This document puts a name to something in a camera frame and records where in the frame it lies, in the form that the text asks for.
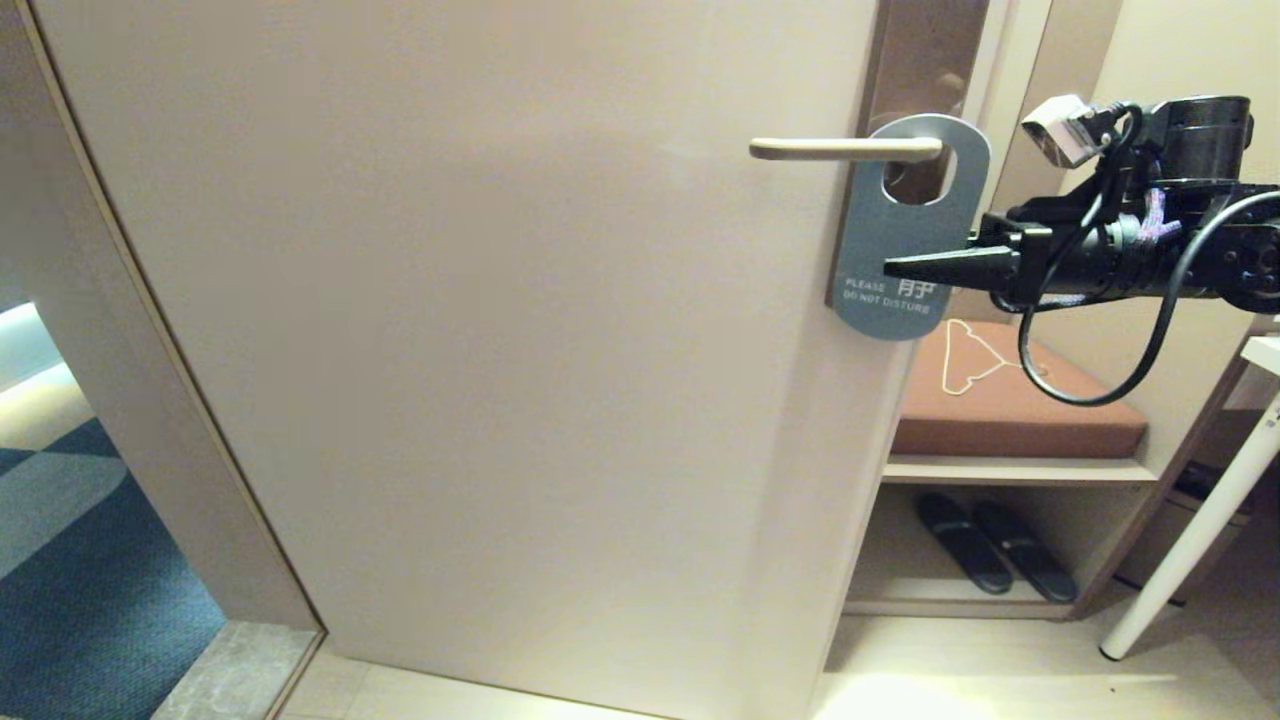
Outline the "black slipper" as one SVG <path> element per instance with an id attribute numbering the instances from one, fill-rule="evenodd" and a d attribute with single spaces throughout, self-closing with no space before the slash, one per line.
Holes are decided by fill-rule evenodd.
<path id="1" fill-rule="evenodd" d="M 1076 601 L 1073 575 L 1018 514 L 995 502 L 979 502 L 973 514 L 987 538 L 1044 600 L 1060 605 Z"/>
<path id="2" fill-rule="evenodd" d="M 1012 574 L 957 501 L 928 492 L 915 497 L 914 507 L 925 529 L 978 589 L 987 594 L 1010 592 Z"/>

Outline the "brown metal lock plate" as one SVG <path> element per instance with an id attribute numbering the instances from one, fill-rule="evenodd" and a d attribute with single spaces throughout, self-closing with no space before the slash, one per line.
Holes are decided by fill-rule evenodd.
<path id="1" fill-rule="evenodd" d="M 960 117 L 989 0 L 877 0 L 858 135 L 923 113 Z"/>

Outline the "beige room door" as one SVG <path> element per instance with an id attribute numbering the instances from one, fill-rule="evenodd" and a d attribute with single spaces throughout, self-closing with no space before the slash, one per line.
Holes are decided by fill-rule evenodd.
<path id="1" fill-rule="evenodd" d="M 877 0 L 32 0 L 344 652 L 803 720 L 911 364 L 826 305 Z"/>

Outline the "brown seat cushion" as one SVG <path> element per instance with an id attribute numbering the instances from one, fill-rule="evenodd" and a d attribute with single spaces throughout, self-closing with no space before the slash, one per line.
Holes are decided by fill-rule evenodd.
<path id="1" fill-rule="evenodd" d="M 943 324 L 918 345 L 892 454 L 1128 459 L 1138 450 L 1148 421 L 1124 402 L 1074 407 L 1019 377 L 946 396 L 940 388 Z"/>

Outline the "blue do-not-disturb door hanger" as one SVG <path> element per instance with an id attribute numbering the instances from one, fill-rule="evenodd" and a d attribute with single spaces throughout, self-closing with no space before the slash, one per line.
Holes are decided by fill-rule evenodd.
<path id="1" fill-rule="evenodd" d="M 872 138 L 937 140 L 954 155 L 952 183 L 931 202 L 893 199 L 884 184 L 883 160 L 855 161 L 849 182 L 829 305 L 842 322 L 865 337 L 913 341 L 929 334 L 943 320 L 952 290 L 941 281 L 901 281 L 887 275 L 884 263 L 965 245 L 987 182 L 989 142 L 969 122 L 936 113 L 892 120 Z"/>

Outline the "white table leg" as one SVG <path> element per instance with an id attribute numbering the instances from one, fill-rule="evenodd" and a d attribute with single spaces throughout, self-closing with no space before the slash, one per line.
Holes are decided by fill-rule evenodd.
<path id="1" fill-rule="evenodd" d="M 1256 366 L 1280 378 L 1280 333 L 1248 334 L 1229 363 L 1228 369 L 1206 401 L 1199 416 L 1188 430 L 1169 470 L 1178 479 L 1181 469 L 1198 450 L 1225 398 L 1233 392 L 1236 377 L 1245 366 Z M 1180 588 L 1203 556 L 1211 550 L 1222 529 L 1262 478 L 1270 462 L 1280 455 L 1280 391 L 1270 400 L 1263 414 L 1228 464 L 1219 483 L 1202 502 L 1183 533 L 1165 553 L 1149 580 L 1132 601 L 1119 621 L 1100 642 L 1100 653 L 1112 662 L 1126 657 L 1161 609 Z"/>

